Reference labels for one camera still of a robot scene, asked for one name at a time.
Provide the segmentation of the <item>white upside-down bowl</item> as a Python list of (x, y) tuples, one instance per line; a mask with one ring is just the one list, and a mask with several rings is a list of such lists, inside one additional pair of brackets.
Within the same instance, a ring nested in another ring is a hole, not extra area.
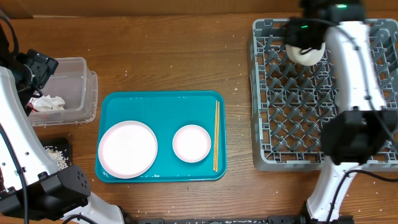
[(287, 44), (285, 46), (285, 51), (287, 53), (288, 58), (294, 62), (305, 66), (312, 66), (318, 63), (325, 53), (325, 43), (322, 43), (320, 50), (310, 50), (306, 54), (302, 54), (302, 49), (298, 47), (291, 46)]

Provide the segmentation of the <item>white paper napkin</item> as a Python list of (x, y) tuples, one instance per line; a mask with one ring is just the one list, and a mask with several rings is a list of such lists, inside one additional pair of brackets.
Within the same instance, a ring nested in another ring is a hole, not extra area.
[(65, 106), (65, 101), (61, 97), (52, 98), (50, 95), (34, 98), (30, 103), (37, 112), (64, 110)]

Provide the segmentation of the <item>white rice pile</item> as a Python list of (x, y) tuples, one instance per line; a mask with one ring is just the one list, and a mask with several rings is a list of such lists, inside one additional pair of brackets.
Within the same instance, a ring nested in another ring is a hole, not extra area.
[(55, 146), (45, 146), (44, 149), (47, 154), (55, 161), (60, 170), (66, 169), (69, 166), (68, 158), (63, 155), (63, 150), (58, 150)]

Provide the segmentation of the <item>large pink round plate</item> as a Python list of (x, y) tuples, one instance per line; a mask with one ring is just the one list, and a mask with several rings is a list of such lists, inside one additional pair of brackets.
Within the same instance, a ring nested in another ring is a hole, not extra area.
[(98, 145), (103, 169), (119, 179), (131, 179), (145, 173), (158, 152), (157, 138), (146, 124), (123, 121), (110, 127)]

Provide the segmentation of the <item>small white round plate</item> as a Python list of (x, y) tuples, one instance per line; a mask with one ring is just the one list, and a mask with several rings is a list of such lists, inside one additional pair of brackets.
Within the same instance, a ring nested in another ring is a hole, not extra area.
[(184, 162), (196, 163), (204, 160), (211, 149), (211, 137), (201, 126), (189, 124), (174, 135), (172, 147), (175, 155)]

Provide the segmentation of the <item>red snack wrapper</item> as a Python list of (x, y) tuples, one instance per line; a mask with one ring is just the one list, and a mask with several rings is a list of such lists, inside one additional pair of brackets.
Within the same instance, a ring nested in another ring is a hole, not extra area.
[(30, 109), (31, 111), (37, 112), (37, 110), (34, 108), (34, 106), (33, 106), (32, 103), (28, 103), (28, 104), (27, 104), (27, 107), (28, 107), (28, 109)]

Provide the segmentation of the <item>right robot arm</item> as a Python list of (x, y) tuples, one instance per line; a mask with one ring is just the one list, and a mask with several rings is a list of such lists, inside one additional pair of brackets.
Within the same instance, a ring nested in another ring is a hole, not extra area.
[(331, 52), (338, 75), (338, 114), (321, 130), (325, 155), (316, 187), (295, 223), (353, 223), (340, 207), (363, 165), (393, 140), (397, 112), (387, 109), (373, 68), (370, 28), (361, 1), (301, 1), (302, 15), (285, 25), (286, 52), (314, 65)]

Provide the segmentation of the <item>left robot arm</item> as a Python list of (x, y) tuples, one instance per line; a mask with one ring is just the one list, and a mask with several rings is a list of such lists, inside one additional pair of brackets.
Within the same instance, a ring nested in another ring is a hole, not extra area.
[(55, 73), (58, 62), (30, 49), (9, 48), (1, 33), (1, 214), (64, 223), (133, 223), (121, 207), (95, 195), (79, 166), (59, 169), (39, 141), (28, 116), (31, 98)]

